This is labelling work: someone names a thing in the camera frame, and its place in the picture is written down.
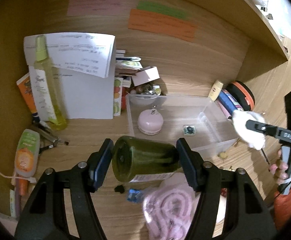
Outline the person right hand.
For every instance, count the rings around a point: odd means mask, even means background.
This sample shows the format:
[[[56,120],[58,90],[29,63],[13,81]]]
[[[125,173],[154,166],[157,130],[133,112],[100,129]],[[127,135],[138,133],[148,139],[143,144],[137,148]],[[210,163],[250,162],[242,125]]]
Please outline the person right hand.
[[[278,150],[277,156],[278,159],[276,163],[270,165],[269,171],[273,175],[274,181],[277,185],[284,184],[285,180],[288,179],[288,175],[286,174],[286,170],[288,169],[288,164],[285,163],[281,159],[282,151],[281,149]]]

